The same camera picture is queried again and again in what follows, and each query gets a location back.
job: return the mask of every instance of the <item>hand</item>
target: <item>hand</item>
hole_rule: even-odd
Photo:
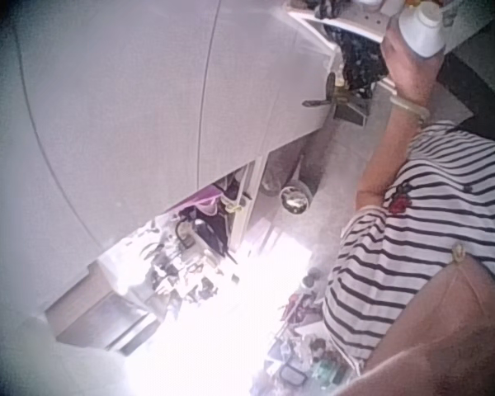
[[[420,106],[427,106],[444,60],[443,51],[429,59],[419,57],[405,43],[398,20],[393,19],[381,43],[381,52],[398,95]]]

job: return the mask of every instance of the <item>bright light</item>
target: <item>bright light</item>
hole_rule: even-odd
[[[138,396],[249,395],[281,307],[298,288],[311,251],[282,233],[272,250],[243,262],[240,283],[201,307],[185,305],[147,345],[127,359]]]

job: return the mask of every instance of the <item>bottle cap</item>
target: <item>bottle cap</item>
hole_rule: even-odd
[[[438,4],[422,2],[416,9],[417,18],[426,26],[437,27],[442,22],[442,13]]]

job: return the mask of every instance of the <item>person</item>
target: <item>person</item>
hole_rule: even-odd
[[[381,44],[397,98],[323,304],[360,375],[341,395],[495,394],[495,142],[422,127],[443,54],[418,58],[397,26]]]

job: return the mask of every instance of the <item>kitchen cabinet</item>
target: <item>kitchen cabinet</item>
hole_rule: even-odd
[[[290,51],[290,66],[280,87],[262,152],[270,152],[306,134],[318,130],[325,121],[330,106],[307,108],[302,102],[326,96],[327,65],[330,54],[302,26]]]
[[[210,47],[199,187],[251,162],[267,132],[296,35],[280,1],[222,0]]]
[[[39,314],[102,252],[40,150],[24,99],[13,30],[0,30],[0,306]]]
[[[25,2],[16,26],[40,142],[104,248],[197,189],[218,0]]]
[[[325,95],[330,56],[317,43],[308,44],[311,40],[282,1],[220,3],[202,106],[199,187],[276,144],[312,132],[324,120],[328,109],[308,111],[300,105]],[[277,117],[283,118],[279,125]]]

